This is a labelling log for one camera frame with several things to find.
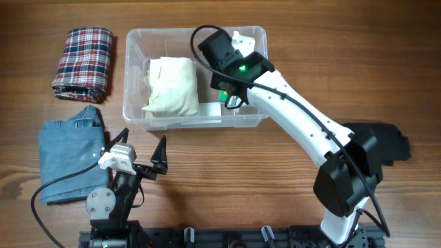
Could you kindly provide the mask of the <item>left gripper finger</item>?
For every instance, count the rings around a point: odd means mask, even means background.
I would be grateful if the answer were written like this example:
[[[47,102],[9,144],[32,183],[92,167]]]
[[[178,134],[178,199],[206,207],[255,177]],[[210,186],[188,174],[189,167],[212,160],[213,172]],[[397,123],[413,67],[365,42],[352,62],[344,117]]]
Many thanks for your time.
[[[167,164],[166,141],[166,136],[162,136],[158,142],[158,145],[156,146],[156,149],[150,159],[153,164]]]
[[[127,143],[128,135],[129,135],[129,129],[125,127],[115,138],[113,138],[109,142],[108,149],[111,149],[118,142]]]

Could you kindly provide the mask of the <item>cream cloth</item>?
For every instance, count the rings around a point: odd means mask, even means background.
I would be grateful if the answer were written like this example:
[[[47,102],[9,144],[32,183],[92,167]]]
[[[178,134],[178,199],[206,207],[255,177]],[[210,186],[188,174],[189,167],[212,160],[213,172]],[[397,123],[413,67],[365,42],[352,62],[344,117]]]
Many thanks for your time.
[[[196,66],[187,57],[152,59],[143,79],[150,96],[145,118],[197,116],[200,112]]]

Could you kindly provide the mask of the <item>white printed t-shirt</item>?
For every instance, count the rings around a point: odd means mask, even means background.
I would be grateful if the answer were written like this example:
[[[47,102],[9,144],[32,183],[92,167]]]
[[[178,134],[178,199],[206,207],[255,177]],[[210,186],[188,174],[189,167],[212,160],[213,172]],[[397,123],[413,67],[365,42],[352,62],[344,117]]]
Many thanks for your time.
[[[240,107],[242,100],[238,96],[229,96],[226,91],[221,91],[218,100],[224,104],[226,108]]]

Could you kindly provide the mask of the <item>black garment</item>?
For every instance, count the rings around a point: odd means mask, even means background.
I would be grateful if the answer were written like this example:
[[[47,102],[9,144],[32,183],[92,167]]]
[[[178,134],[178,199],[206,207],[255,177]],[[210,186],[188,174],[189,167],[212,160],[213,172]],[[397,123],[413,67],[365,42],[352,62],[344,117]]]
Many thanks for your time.
[[[411,144],[396,125],[390,123],[343,123],[355,133],[371,130],[382,150],[380,158],[385,166],[393,166],[395,161],[411,158]]]

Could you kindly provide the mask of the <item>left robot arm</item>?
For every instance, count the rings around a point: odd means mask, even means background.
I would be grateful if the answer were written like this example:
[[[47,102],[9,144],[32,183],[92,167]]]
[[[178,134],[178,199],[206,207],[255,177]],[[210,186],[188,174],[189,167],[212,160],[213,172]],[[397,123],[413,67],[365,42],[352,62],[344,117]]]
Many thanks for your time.
[[[143,231],[140,222],[128,220],[138,193],[143,193],[143,179],[156,180],[168,171],[166,137],[163,136],[152,157],[152,165],[135,162],[136,152],[127,143],[128,129],[101,150],[98,166],[116,172],[109,187],[93,190],[86,199],[86,209],[90,215],[91,231],[79,237],[80,247],[153,247],[154,241]]]

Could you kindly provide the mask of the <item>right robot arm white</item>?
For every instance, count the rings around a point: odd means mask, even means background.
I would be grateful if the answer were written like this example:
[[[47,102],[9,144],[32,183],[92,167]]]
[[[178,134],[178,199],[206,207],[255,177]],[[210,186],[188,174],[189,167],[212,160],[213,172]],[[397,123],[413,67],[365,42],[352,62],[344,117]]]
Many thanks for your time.
[[[273,63],[259,52],[244,55],[222,28],[190,47],[213,73],[212,88],[264,111],[318,167],[313,190],[325,207],[320,229],[333,245],[349,244],[368,200],[382,213],[374,196],[382,165],[371,130],[355,132],[326,117],[290,87]]]

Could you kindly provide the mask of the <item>clear plastic storage container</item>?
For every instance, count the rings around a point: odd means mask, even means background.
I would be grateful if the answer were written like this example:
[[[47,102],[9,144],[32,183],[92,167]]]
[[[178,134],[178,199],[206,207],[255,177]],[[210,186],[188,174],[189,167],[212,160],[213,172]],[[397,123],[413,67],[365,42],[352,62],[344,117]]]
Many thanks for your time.
[[[190,50],[192,28],[133,29],[127,34],[123,118],[147,131],[204,128],[256,127],[268,115],[249,105],[227,110],[219,99],[220,91],[210,87],[212,73],[201,66]],[[197,73],[200,106],[198,116],[150,118],[142,110],[148,104],[150,89],[144,84],[145,73],[153,59],[163,56],[193,60]]]

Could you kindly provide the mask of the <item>folded blue jeans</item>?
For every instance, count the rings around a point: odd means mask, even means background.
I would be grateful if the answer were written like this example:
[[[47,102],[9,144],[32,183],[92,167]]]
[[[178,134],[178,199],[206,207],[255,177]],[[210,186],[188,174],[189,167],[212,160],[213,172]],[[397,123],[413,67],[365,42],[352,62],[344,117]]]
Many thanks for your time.
[[[86,106],[68,120],[46,121],[39,130],[41,183],[67,176],[95,164],[105,146],[103,124],[97,109]],[[64,203],[87,198],[96,188],[107,187],[108,172],[98,166],[59,181],[41,191],[42,203]]]

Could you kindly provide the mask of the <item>red plaid folded shirt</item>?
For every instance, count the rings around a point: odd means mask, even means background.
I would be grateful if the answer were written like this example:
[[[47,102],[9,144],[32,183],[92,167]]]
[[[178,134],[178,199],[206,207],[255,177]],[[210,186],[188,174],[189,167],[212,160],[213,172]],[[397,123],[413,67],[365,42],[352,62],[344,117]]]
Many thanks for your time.
[[[106,28],[68,32],[51,87],[58,99],[100,103],[106,96],[114,35]]]

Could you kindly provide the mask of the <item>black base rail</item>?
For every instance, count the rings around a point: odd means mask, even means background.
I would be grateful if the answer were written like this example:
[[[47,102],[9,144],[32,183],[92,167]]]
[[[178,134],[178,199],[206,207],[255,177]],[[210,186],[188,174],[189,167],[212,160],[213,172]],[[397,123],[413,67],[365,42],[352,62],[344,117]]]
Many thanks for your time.
[[[376,226],[359,224],[347,245],[333,245],[319,226],[273,228],[272,234],[260,229],[144,229],[146,245],[139,247],[386,247],[383,233]],[[78,247],[130,247],[129,239],[98,238],[81,232]]]

